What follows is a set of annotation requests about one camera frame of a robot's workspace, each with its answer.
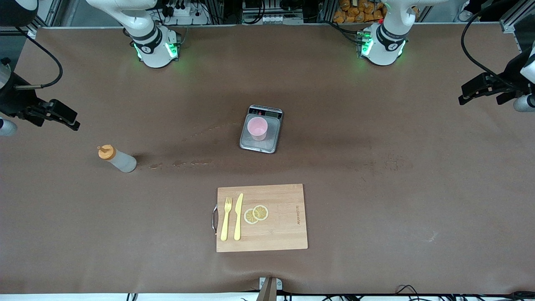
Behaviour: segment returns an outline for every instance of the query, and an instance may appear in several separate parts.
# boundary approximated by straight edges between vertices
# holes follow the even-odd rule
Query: green indicator light
[[[171,57],[177,56],[177,47],[174,44],[166,43],[165,48],[167,48],[167,52],[169,52]]]
[[[400,46],[400,52],[398,52],[398,56],[400,56],[403,53],[403,46],[405,46],[405,41]]]
[[[368,55],[370,54],[371,47],[373,46],[373,39],[370,39],[363,47],[362,47],[362,54]]]
[[[134,44],[134,48],[135,48],[135,51],[137,52],[137,57],[138,57],[139,59],[142,59],[142,58],[141,58],[141,53],[139,53],[139,49],[137,48],[136,44]]]

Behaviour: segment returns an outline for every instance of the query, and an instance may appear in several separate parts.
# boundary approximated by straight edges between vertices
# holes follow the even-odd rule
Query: wire
[[[404,289],[406,289],[406,288],[410,288],[415,294],[418,294],[418,292],[416,292],[416,290],[414,289],[414,287],[413,287],[412,285],[410,285],[410,284],[407,284],[407,285],[403,285],[403,284],[402,284],[402,285],[398,285],[398,287],[400,287],[400,286],[403,286],[403,287],[402,287],[401,289],[399,289],[397,292],[395,292],[394,295],[397,295],[397,294],[401,293],[401,292],[402,292]]]
[[[128,295],[126,295],[126,301],[130,301],[130,295],[132,295],[132,301],[137,300],[137,294],[128,293]]]
[[[262,20],[262,18],[264,18],[264,15],[266,13],[266,5],[264,3],[264,0],[259,0],[259,2],[260,5],[258,6],[258,16],[251,22],[242,21],[243,23],[252,25],[258,23],[260,20]]]
[[[349,35],[347,34],[357,34],[358,31],[350,31],[348,29],[344,29],[342,27],[340,27],[338,24],[336,23],[333,23],[333,22],[330,22],[330,21],[326,21],[326,20],[322,20],[320,21],[319,23],[326,23],[326,24],[329,24],[331,25],[334,29],[336,29],[337,31],[339,31],[348,41],[352,42],[352,43],[355,43],[355,44],[363,44],[363,42],[361,41],[357,41],[357,40],[354,40],[353,38],[351,38]]]
[[[184,45],[184,43],[186,43],[186,37],[188,36],[188,32],[189,32],[189,27],[186,27],[186,32],[184,33],[184,37],[180,41],[180,45]]]
[[[306,17],[304,18],[305,20],[309,20],[309,19],[312,19],[312,18],[317,18],[318,17],[318,14],[316,14],[315,16],[312,16],[312,17]]]
[[[54,62],[56,62],[56,64],[58,65],[58,69],[59,69],[59,74],[58,76],[51,82],[49,82],[48,84],[43,84],[43,85],[37,85],[39,88],[46,88],[46,87],[50,87],[52,85],[55,85],[63,76],[63,67],[61,65],[61,63],[58,61],[58,59],[52,54],[50,53],[48,50],[46,50],[45,47],[41,46],[41,44],[37,43],[34,39],[32,39],[31,37],[29,37],[24,31],[22,31],[22,29],[20,29],[20,27],[15,27],[21,34],[23,34],[28,40],[30,40],[30,42],[34,43],[37,47],[39,47],[41,50],[43,50],[46,54],[48,54],[48,56],[50,56]]]
[[[160,24],[164,25],[164,21],[162,20],[162,15],[160,14],[160,10],[156,10],[158,12],[158,19],[160,19]]]
[[[197,5],[195,6],[195,8],[198,10],[199,0],[197,0],[196,2],[197,2]],[[218,20],[217,20],[217,24],[221,24],[221,23],[220,23],[220,20],[221,20],[221,21],[224,21],[223,18],[218,17],[218,16],[214,16],[214,15],[213,15],[213,14],[206,8],[205,5],[203,5],[202,3],[200,3],[200,5],[201,5],[202,9],[203,9],[207,14],[209,14],[212,18],[216,18],[216,19],[218,19]]]
[[[480,10],[479,12],[477,12],[476,14],[474,14],[472,16],[472,18],[470,18],[470,21],[468,21],[467,25],[465,26],[464,30],[463,30],[463,33],[461,34],[461,48],[463,49],[463,52],[464,54],[467,56],[467,58],[469,60],[472,61],[472,63],[474,63],[476,66],[478,66],[479,68],[485,70],[487,73],[489,73],[490,75],[492,75],[493,77],[495,77],[497,80],[501,81],[502,83],[504,83],[506,86],[508,86],[509,88],[512,88],[512,89],[515,89],[515,90],[523,90],[522,88],[519,88],[517,86],[515,86],[512,82],[510,81],[506,81],[504,80],[503,78],[501,78],[499,75],[497,75],[496,73],[494,73],[494,71],[490,70],[489,68],[485,67],[482,63],[478,62],[475,58],[473,58],[469,53],[468,53],[468,50],[466,48],[466,46],[464,45],[464,36],[466,35],[467,33],[467,30],[468,28],[470,27],[470,25],[474,22],[474,20],[476,20],[477,17],[481,16],[482,14],[486,13],[487,11],[489,11],[490,9],[492,8],[495,8],[496,6],[498,5],[502,5],[504,3],[509,3],[509,2],[512,2],[512,1],[516,1],[516,0],[499,0],[497,2],[494,2],[493,4],[485,7],[484,9]]]

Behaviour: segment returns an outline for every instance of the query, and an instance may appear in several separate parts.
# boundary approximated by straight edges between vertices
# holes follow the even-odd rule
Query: pink cup
[[[254,117],[247,123],[247,130],[256,141],[262,141],[268,133],[268,122],[262,117]]]

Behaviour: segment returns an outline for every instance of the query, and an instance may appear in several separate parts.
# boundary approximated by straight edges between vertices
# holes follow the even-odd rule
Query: liquid stain
[[[162,163],[153,164],[153,165],[149,166],[149,169],[158,169],[158,167],[161,167],[162,165],[163,165]]]
[[[186,164],[184,161],[181,161],[181,160],[176,160],[174,163],[173,163],[173,166],[177,167],[177,168],[180,168],[182,165]]]
[[[208,160],[193,160],[192,161],[192,165],[208,165],[210,163],[212,163],[212,159],[208,159]]]
[[[203,133],[206,133],[206,132],[209,132],[209,131],[213,131],[215,129],[219,129],[220,127],[224,127],[224,126],[229,126],[229,125],[240,125],[239,122],[232,122],[232,123],[227,123],[227,124],[222,124],[222,125],[213,125],[211,127],[208,127],[200,132],[197,132],[197,133],[194,133],[193,135],[189,136],[188,138],[184,138],[181,140],[181,142],[186,142],[188,141],[190,138],[193,138],[193,137],[197,137],[199,135],[202,135]]]

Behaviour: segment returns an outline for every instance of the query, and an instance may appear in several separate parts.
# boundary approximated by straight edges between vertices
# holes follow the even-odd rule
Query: lemon slice
[[[269,215],[269,211],[263,205],[258,205],[255,208],[253,208],[253,216],[259,221],[263,221],[267,219],[268,215]]]
[[[253,209],[247,209],[247,211],[245,211],[245,213],[243,214],[243,218],[248,224],[251,225],[256,224],[258,222],[256,217],[253,215]]]

